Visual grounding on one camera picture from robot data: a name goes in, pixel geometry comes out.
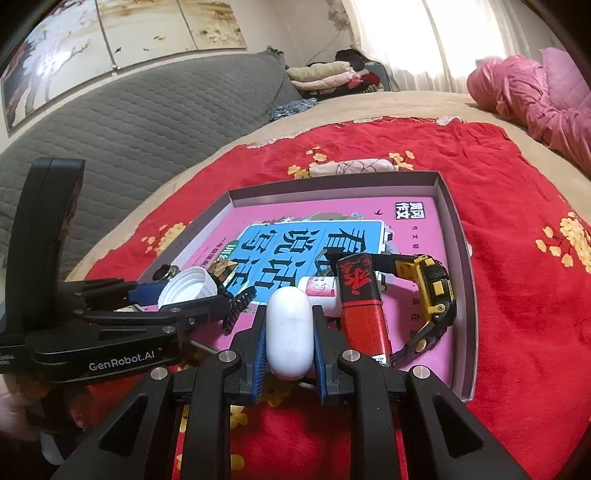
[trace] pink pillow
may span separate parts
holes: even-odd
[[[591,109],[591,91],[570,55],[557,48],[540,51],[554,106],[558,110]]]

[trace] beige bedspread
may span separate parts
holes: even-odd
[[[327,100],[312,110],[266,125],[251,135],[225,146],[206,161],[170,180],[135,209],[109,235],[104,237],[70,273],[68,280],[84,279],[94,263],[103,258],[110,250],[125,243],[150,212],[187,183],[202,168],[214,162],[236,145],[282,137],[322,125],[382,115],[431,118],[459,116],[466,122],[488,122],[503,127],[513,142],[519,146],[524,157],[554,183],[581,217],[588,222],[591,221],[591,183],[589,179],[567,160],[534,141],[521,127],[478,109],[469,95],[442,92],[384,92],[353,95]]]

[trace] pink blanket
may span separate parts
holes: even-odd
[[[591,92],[570,56],[542,51],[544,65],[521,55],[489,59],[468,77],[478,105],[529,134],[591,176]]]

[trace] gray tray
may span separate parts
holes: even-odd
[[[269,203],[356,197],[423,196],[435,199],[457,300],[453,325],[453,392],[463,401],[474,397],[478,357],[478,314],[470,255],[452,197],[436,171],[368,173],[284,181],[232,190],[199,215],[150,265],[141,281],[151,281],[162,264],[184,264],[234,208]]]

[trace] white curtain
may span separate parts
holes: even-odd
[[[504,0],[343,3],[356,48],[386,65],[401,90],[465,93],[476,60],[519,51],[514,22],[499,22],[507,18]]]

